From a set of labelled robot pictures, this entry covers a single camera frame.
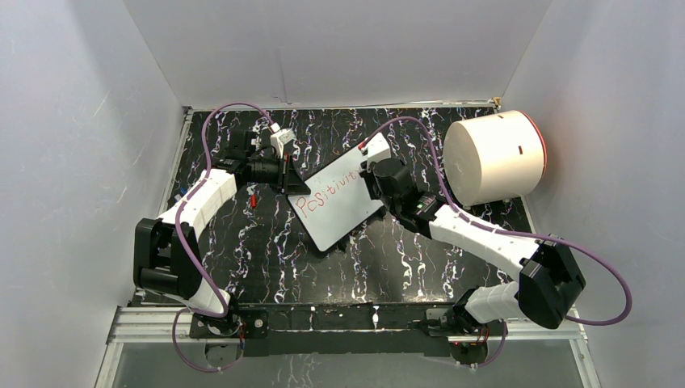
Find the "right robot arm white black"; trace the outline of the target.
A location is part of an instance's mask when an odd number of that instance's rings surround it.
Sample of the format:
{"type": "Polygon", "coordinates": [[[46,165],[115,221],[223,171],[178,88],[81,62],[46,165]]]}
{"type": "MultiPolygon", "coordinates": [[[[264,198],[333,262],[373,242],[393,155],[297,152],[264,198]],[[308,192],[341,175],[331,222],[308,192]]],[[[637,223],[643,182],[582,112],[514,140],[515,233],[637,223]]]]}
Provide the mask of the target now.
{"type": "Polygon", "coordinates": [[[371,198],[407,230],[449,243],[504,271],[510,281],[467,290],[450,312],[435,319],[444,330],[477,334],[500,319],[527,318],[556,329],[585,288],[570,252],[558,242],[512,236],[470,214],[454,211],[435,193],[421,191],[404,162],[387,158],[362,162],[361,176],[371,198]]]}

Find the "small white whiteboard black frame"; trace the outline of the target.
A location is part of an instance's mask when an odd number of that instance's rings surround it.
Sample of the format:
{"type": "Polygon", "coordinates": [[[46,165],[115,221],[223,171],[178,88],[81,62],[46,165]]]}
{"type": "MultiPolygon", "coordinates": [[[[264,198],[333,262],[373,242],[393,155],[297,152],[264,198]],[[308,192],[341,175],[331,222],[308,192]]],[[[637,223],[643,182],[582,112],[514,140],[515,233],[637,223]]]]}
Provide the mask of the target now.
{"type": "Polygon", "coordinates": [[[319,251],[327,251],[341,238],[383,207],[371,197],[360,166],[357,145],[317,171],[305,182],[307,196],[288,195],[296,217],[319,251]]]}

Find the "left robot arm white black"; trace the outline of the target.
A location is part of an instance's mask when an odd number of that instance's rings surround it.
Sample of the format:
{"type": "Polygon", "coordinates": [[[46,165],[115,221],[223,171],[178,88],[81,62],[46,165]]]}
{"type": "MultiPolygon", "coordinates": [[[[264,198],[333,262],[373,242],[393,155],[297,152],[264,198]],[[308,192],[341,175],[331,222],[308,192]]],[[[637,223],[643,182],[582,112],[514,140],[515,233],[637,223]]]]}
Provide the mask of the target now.
{"type": "Polygon", "coordinates": [[[183,303],[190,311],[210,317],[219,335],[240,329],[240,313],[231,296],[219,289],[200,262],[198,239],[221,207],[251,183],[264,183],[278,194],[308,194],[287,146],[291,129],[277,129],[268,144],[258,145],[250,130],[233,129],[229,144],[171,209],[141,219],[134,234],[133,281],[136,287],[183,303]]]}

